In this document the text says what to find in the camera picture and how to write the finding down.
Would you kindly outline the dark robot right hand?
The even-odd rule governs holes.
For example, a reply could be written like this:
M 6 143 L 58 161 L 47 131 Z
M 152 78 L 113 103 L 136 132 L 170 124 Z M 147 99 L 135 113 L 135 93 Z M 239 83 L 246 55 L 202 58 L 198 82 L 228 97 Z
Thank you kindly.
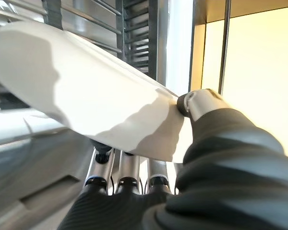
M 281 144 L 213 90 L 177 100 L 191 121 L 193 142 L 176 179 L 177 195 L 161 180 L 137 195 L 123 179 L 115 195 L 93 179 L 61 230 L 288 230 L 288 157 Z

